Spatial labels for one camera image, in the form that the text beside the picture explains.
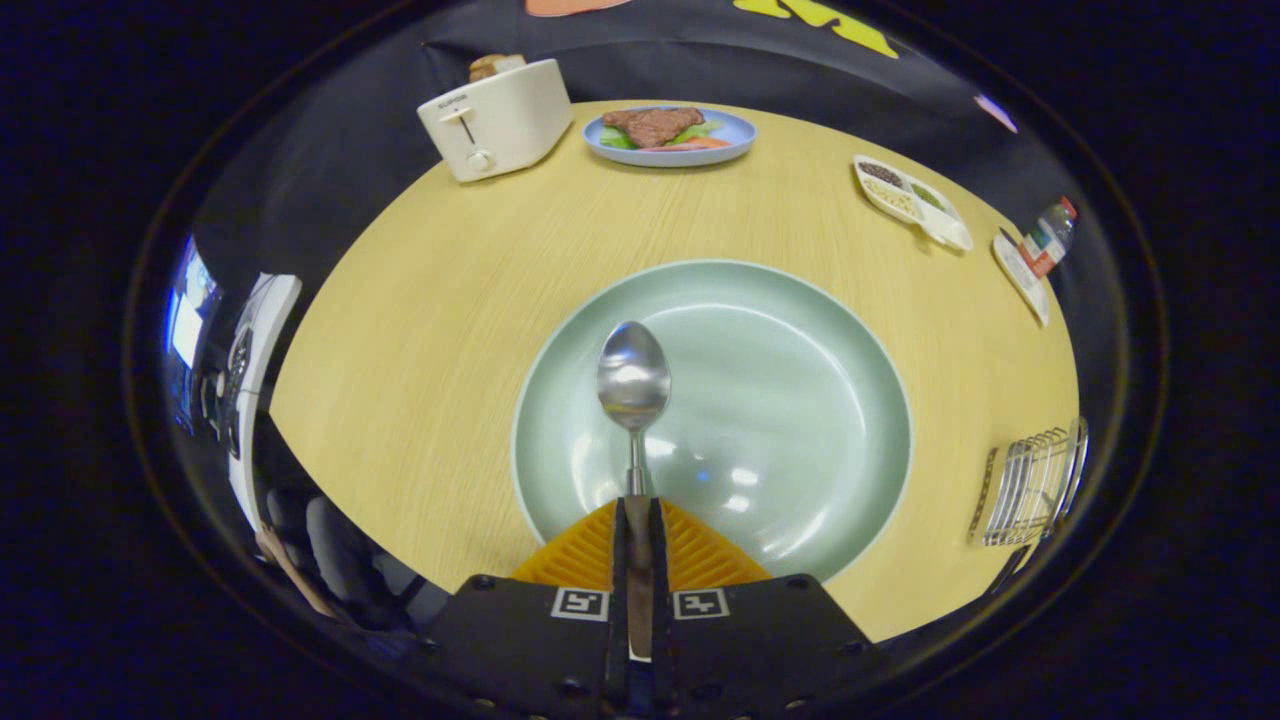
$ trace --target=computer screen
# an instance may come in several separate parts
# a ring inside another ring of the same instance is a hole
[[[187,247],[174,274],[169,293],[168,323],[165,323],[164,350],[169,393],[174,401],[174,420],[193,432],[195,413],[198,407],[200,354],[204,350],[202,331],[212,316],[223,290],[209,274],[196,249],[196,238],[187,238]]]

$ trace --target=toaster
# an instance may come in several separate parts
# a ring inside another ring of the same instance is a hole
[[[509,173],[541,160],[572,120],[556,60],[503,69],[417,109],[458,182]]]

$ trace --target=person's arm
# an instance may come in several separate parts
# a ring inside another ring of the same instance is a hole
[[[262,529],[256,533],[256,538],[257,546],[262,548],[266,557],[269,560],[274,560],[280,568],[284,569],[284,574],[293,580],[293,584],[297,585],[298,592],[301,592],[302,597],[307,600],[307,603],[312,610],[328,618],[333,618],[334,620],[340,620],[329,602],[320,593],[317,593],[315,588],[311,587],[311,583],[302,577],[302,573],[293,566],[293,561],[289,560],[289,553],[284,550],[284,543],[280,542],[275,530],[262,525]]]

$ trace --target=spoon bowl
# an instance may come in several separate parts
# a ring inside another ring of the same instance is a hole
[[[643,433],[671,400],[671,369],[662,346],[636,322],[609,333],[595,373],[595,392],[611,420]]]

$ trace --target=yellow sign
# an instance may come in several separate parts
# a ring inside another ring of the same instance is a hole
[[[783,9],[782,5],[786,5],[790,12]],[[884,33],[844,13],[837,13],[826,5],[819,5],[813,0],[733,0],[733,6],[739,10],[769,15],[772,18],[790,18],[791,13],[795,13],[796,17],[812,27],[823,27],[836,20],[836,24],[831,26],[831,29],[840,37],[874,50],[881,55],[897,59],[897,53],[888,46]]]

